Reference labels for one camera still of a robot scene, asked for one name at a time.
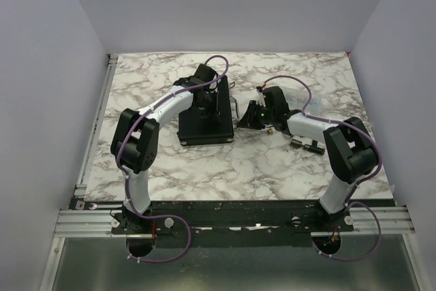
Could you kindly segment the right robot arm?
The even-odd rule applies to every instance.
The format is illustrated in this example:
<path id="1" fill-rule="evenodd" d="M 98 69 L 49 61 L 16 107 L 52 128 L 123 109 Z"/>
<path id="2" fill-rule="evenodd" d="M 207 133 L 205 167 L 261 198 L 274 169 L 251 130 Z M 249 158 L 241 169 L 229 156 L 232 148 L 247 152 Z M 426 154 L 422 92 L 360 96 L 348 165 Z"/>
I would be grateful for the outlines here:
<path id="1" fill-rule="evenodd" d="M 259 100 L 251 100 L 237 123 L 238 128 L 262 130 L 271 125 L 288 136 L 300 136 L 326 147 L 332 178 L 315 204 L 313 222 L 323 231 L 338 223 L 338 215 L 361 178 L 380 164 L 380 156 L 363 122 L 352 117 L 345 121 L 315 119 L 301 110 L 291 110 L 280 87 L 258 88 Z"/>

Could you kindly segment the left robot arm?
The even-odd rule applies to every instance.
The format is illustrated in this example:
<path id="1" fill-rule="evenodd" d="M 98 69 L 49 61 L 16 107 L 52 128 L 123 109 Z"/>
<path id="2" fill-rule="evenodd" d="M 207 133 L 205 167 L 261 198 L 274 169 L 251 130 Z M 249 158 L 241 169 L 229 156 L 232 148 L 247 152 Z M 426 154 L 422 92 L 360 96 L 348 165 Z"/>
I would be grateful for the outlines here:
<path id="1" fill-rule="evenodd" d="M 193 106 L 208 108 L 213 86 L 226 77 L 228 68 L 227 65 L 218 74 L 201 63 L 193 75 L 179 78 L 152 104 L 139 110 L 127 108 L 120 114 L 110 152 L 125 179 L 123 206 L 131 212 L 127 224 L 134 232 L 143 233 L 150 228 L 151 216 L 145 212 L 151 204 L 148 170 L 157 156 L 160 130 Z"/>

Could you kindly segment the black poker chip case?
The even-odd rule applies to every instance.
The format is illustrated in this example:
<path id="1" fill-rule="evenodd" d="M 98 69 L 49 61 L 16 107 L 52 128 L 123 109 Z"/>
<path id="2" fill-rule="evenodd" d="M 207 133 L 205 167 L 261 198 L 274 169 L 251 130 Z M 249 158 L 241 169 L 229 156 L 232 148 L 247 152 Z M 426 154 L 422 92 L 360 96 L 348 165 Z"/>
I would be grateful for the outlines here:
<path id="1" fill-rule="evenodd" d="M 210 95 L 213 107 L 209 110 L 191 106 L 178 115 L 177 136 L 182 146 L 225 144 L 234 140 L 228 78 L 222 78 Z"/>

